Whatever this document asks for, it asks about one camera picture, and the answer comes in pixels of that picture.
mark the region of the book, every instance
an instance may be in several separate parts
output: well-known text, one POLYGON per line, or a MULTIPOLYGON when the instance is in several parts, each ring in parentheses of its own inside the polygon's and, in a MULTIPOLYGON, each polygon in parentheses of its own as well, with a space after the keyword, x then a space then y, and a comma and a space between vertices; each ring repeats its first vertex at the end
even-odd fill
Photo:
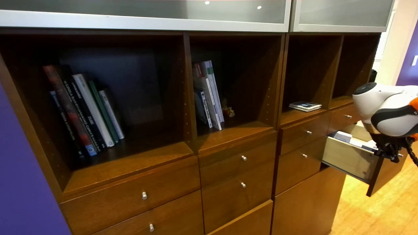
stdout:
POLYGON ((83 143, 84 147, 86 148, 88 154, 90 156, 97 155, 96 148, 93 145, 92 140, 90 139, 89 134, 87 133, 86 128, 84 127, 74 104, 72 103, 66 88, 61 80, 62 71, 59 66, 54 65, 47 65, 43 66, 43 70, 45 71, 49 82, 51 83, 52 87, 54 88, 56 95, 64 107, 65 112, 74 126, 74 129, 77 131, 77 134, 83 143))
POLYGON ((205 124, 208 124, 209 128, 212 128, 213 125, 210 120, 209 109, 207 107, 207 102, 205 98, 205 93, 201 90, 194 90, 194 100, 197 117, 205 124))
POLYGON ((49 93, 51 94, 52 100, 54 101, 54 104, 55 104, 55 106, 56 106, 56 108, 57 108, 57 110, 58 110, 58 112, 61 116, 61 119, 62 119, 62 121, 65 125, 65 128, 68 131, 68 136, 71 139, 71 142, 73 143, 73 147, 75 149, 75 152, 78 154, 79 158, 84 158, 84 153, 83 153, 82 147, 81 147, 80 143, 77 141, 77 138, 75 136, 76 135, 75 130, 71 126, 71 124, 69 123, 67 115, 65 113, 65 110, 58 101, 58 98, 56 96, 56 92, 55 91, 50 91, 49 93))
POLYGON ((298 107, 291 107, 291 108, 296 109, 296 110, 300 110, 300 111, 304 111, 304 112, 310 112, 310 111, 320 109, 321 107, 317 107, 317 108, 314 108, 314 109, 311 109, 311 110, 301 109, 301 108, 298 108, 298 107))
POLYGON ((76 108, 79 114, 80 120, 83 122, 83 125, 90 136, 90 139, 92 140, 97 152, 99 153, 106 148, 102 140, 102 136, 100 135, 100 132, 97 129, 96 123, 94 123, 94 121, 91 122, 89 120, 92 118, 91 114, 89 112, 89 109, 85 105, 85 102, 81 97, 74 80, 71 77, 71 69, 69 68, 69 66, 61 66, 61 69, 63 71, 63 76, 61 78, 62 82, 67 90, 68 95, 70 96, 71 101, 74 104, 74 107, 76 108))
POLYGON ((201 73, 203 74, 204 77, 207 77, 209 79, 209 84, 210 84, 210 88, 211 88, 211 91, 212 91, 212 94, 213 94, 215 108, 216 108, 216 111, 217 111, 218 116, 219 116, 219 121, 223 122, 221 102, 219 100, 218 90, 216 89, 216 86, 215 86, 214 76, 213 76, 213 73, 211 71, 209 61, 204 61, 204 62, 201 62, 200 64, 201 64, 201 67, 200 67, 201 68, 201 73))
POLYGON ((210 115, 210 119, 212 121, 213 126, 218 130, 222 130, 221 122, 219 121, 219 115, 216 111, 215 101, 214 101, 213 94, 211 91, 209 78, 193 77, 193 84, 195 88, 199 90, 203 90, 205 94, 207 106, 209 109, 209 115, 210 115))
POLYGON ((109 130, 106 127, 105 121, 103 120, 102 115, 100 114, 99 108, 93 98, 93 95, 90 91, 89 86, 86 83, 84 75, 82 74, 75 74, 73 78, 80 90, 82 97, 84 98, 87 107, 89 108, 94 121, 99 129, 100 134, 103 137, 103 140, 107 147, 113 147, 115 143, 113 142, 112 137, 110 136, 109 130))
POLYGON ((106 108, 107 114, 112 121, 113 127, 116 130, 119 139, 124 139, 122 128, 120 127, 120 118, 115 109, 115 102, 110 98, 110 93, 107 89, 99 91, 100 98, 102 99, 103 105, 106 108))
POLYGON ((102 99, 100 98, 99 91, 97 90, 96 84, 94 81, 89 81, 90 88, 93 92, 93 96, 96 99, 96 103, 99 106, 100 112, 102 114, 102 117, 104 119, 104 122, 106 123, 107 129, 110 132, 110 136, 112 137, 115 144, 119 143, 119 137, 116 133, 115 127, 113 126, 113 123, 107 114, 105 105, 103 104, 102 99))
POLYGON ((304 110, 312 110, 316 108, 322 107, 320 104, 312 103, 312 102, 306 102, 306 101, 299 101, 289 104, 289 107, 297 107, 304 110))

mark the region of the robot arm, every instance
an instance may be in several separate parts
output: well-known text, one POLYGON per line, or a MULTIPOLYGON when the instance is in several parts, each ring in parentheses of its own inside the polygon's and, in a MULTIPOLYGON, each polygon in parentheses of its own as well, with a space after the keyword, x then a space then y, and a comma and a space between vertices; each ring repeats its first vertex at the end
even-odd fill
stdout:
POLYGON ((375 82, 359 87, 353 101, 366 130, 376 142, 375 155, 399 162, 406 148, 414 163, 411 144, 418 140, 418 86, 385 86, 375 82))

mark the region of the frosted glass door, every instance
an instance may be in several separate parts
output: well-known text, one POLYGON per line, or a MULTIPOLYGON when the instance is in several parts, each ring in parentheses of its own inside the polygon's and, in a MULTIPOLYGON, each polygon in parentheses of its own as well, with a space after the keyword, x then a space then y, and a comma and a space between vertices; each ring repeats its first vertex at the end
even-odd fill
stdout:
POLYGON ((294 0, 292 31, 384 32, 394 0, 294 0))
POLYGON ((2 10, 82 13, 146 18, 181 19, 175 29, 213 30, 217 23, 236 25, 237 31, 260 27, 288 31, 291 0, 3 0, 2 10))

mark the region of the light switch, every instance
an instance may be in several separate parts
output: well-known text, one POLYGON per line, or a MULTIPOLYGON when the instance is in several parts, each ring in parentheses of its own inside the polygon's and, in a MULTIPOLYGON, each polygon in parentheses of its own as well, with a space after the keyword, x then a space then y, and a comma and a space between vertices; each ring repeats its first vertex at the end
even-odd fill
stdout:
POLYGON ((417 65, 418 56, 414 56, 414 60, 412 61, 412 66, 417 65))

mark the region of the wooden floor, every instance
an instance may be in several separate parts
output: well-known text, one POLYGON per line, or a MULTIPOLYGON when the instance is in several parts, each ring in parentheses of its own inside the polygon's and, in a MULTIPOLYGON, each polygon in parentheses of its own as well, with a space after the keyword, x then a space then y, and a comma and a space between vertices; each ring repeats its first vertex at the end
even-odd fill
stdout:
MULTIPOLYGON (((418 154, 418 144, 413 146, 418 154)), ((347 176, 331 235, 418 235, 418 167, 411 158, 372 197, 368 185, 347 176)))

